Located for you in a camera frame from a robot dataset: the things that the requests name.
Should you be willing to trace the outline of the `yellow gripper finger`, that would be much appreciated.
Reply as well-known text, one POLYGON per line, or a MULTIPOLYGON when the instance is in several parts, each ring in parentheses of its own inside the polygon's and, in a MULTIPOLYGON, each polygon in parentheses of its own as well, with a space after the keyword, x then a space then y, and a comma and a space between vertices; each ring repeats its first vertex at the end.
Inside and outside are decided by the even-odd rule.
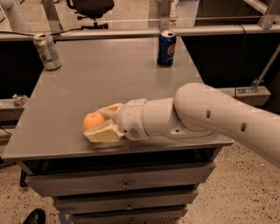
POLYGON ((114 143, 120 141, 124 133, 112 119, 109 119, 96 128, 85 130, 83 135, 91 143, 114 143))
POLYGON ((116 103, 104 108, 99 108, 96 110, 96 112, 101 114, 105 120, 111 119, 115 122, 117 118, 117 114, 121 109, 121 107, 122 107, 121 103, 116 103))

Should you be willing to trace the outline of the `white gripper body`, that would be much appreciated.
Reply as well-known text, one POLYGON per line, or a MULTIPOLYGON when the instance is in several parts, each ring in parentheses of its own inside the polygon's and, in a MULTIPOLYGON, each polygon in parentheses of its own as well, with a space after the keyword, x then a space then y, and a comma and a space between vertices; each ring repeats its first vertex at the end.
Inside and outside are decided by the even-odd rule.
POLYGON ((147 140, 144 129, 143 109, 146 99, 131 100, 123 104, 117 113, 117 126, 130 141, 147 140))

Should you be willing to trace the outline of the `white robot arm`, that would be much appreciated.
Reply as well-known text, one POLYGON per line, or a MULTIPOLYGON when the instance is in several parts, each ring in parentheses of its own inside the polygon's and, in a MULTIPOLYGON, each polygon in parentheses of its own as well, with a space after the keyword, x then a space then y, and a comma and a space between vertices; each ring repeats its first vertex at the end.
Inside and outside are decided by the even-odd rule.
POLYGON ((280 115, 252 107, 201 83, 180 87, 172 98, 137 99, 89 113, 83 135, 91 143, 161 136, 183 141, 219 133, 280 167, 280 115))

